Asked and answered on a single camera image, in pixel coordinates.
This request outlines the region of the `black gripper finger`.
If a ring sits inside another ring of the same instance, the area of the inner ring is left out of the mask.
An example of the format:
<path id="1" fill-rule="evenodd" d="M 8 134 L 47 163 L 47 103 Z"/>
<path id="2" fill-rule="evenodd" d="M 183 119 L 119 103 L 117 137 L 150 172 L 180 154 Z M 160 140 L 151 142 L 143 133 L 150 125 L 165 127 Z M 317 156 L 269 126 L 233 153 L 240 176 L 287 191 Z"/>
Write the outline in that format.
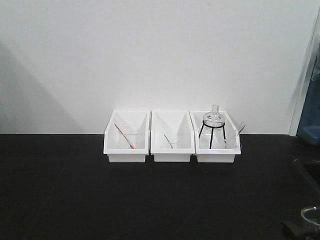
<path id="1" fill-rule="evenodd" d="M 316 219 L 305 220 L 303 226 L 291 221 L 281 223 L 282 233 L 294 240 L 319 240 L 320 223 Z"/>

